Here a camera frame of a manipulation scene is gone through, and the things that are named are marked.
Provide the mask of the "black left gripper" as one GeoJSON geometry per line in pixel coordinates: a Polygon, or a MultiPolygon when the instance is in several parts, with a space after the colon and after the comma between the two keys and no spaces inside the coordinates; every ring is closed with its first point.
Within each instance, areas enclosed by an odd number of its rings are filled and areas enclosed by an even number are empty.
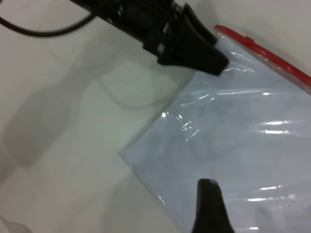
{"type": "Polygon", "coordinates": [[[220,75],[229,59],[215,45],[216,36],[198,19],[189,4],[174,0],[91,0],[99,18],[134,37],[164,66],[220,75]]]}

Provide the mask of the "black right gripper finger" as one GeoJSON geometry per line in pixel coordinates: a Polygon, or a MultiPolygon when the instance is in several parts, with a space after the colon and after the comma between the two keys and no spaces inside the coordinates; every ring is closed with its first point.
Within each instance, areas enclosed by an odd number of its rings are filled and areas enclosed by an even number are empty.
{"type": "Polygon", "coordinates": [[[196,217],[193,233],[234,232],[221,189],[215,180],[200,179],[197,185],[196,217]]]}

